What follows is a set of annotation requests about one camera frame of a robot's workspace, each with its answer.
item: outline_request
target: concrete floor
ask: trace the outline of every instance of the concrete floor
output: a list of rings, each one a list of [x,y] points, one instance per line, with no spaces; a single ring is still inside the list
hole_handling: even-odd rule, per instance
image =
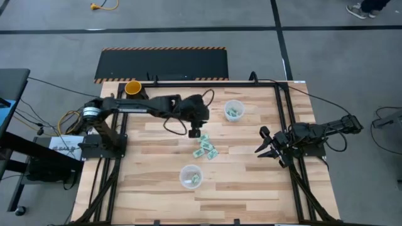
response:
[[[0,16],[0,30],[274,25],[268,0],[120,0],[115,11],[91,11],[91,2],[94,0],[10,1]],[[352,3],[280,0],[278,11],[283,26],[402,24],[400,1],[391,1],[378,18],[366,20],[346,13],[345,5]],[[345,153],[327,150],[340,216],[347,222],[400,225],[402,191],[396,180],[402,178],[402,156],[377,148],[369,125],[378,107],[402,106],[402,31],[285,31],[284,36],[293,78],[306,80],[311,94],[347,108],[366,128],[349,136]],[[259,78],[285,79],[275,31],[0,35],[0,68],[29,68],[31,77],[97,95],[100,85],[92,81],[103,47],[209,45],[227,47],[232,80],[247,79],[251,70]],[[53,124],[67,110],[89,100],[35,81],[29,81],[23,98]],[[325,102],[312,99],[312,103],[319,123],[345,114]],[[18,107],[28,110],[24,104]],[[36,133],[18,121],[12,121],[9,131],[26,139]],[[393,131],[396,128],[374,132],[381,144],[400,151],[402,142],[390,136]],[[16,154],[14,158],[24,157]],[[64,223],[77,186],[70,191],[64,191],[61,185],[27,186],[20,205],[30,207],[30,211],[24,217],[15,217],[6,208],[16,182],[17,178],[10,178],[0,183],[1,226]]]

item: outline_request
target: wooden table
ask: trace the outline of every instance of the wooden table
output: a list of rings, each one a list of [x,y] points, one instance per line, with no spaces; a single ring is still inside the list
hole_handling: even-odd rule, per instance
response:
[[[305,83],[289,82],[289,85],[307,92]],[[117,86],[118,82],[104,83],[101,96],[116,94]],[[146,88],[150,98],[180,94],[184,99],[206,90]],[[209,134],[210,142],[219,152],[213,160],[206,156],[195,159],[192,152],[199,148],[197,140],[164,130],[163,119],[146,114],[129,115],[128,148],[121,163],[112,223],[153,223],[153,220],[172,224],[233,223],[235,218],[241,223],[298,222],[288,169],[283,169],[277,159],[257,158],[254,154],[263,141],[258,134],[261,126],[268,126],[271,134],[281,129],[274,89],[219,87],[214,90],[210,119],[202,128],[202,134]],[[309,97],[292,89],[290,94],[296,121],[314,122]],[[242,101],[246,107],[240,122],[228,122],[224,116],[223,105],[232,99]],[[210,97],[204,98],[204,102],[209,100]],[[283,94],[282,100],[287,112]],[[167,127],[183,129],[173,120]],[[88,207],[97,162],[98,159],[91,159],[84,164],[72,220],[79,218]],[[305,162],[313,194],[329,214],[339,218],[327,167],[316,157],[307,157]],[[179,172],[187,164],[196,164],[204,172],[204,181],[196,190],[180,184]],[[300,195],[308,218],[305,196],[303,192]],[[101,220],[106,216],[108,200],[106,196]]]

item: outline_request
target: person's shoe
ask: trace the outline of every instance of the person's shoe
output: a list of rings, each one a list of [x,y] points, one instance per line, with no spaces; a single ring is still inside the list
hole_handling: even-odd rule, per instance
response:
[[[360,4],[356,4],[354,6],[346,6],[346,10],[350,12],[350,14],[352,14],[353,16],[356,16],[360,19],[366,19],[369,15],[368,13],[362,11]]]
[[[376,18],[376,17],[379,15],[379,12],[380,12],[380,11],[378,11],[378,10],[373,10],[373,11],[371,11],[371,12],[369,13],[369,17],[372,18],[372,19],[374,19],[374,18]]]

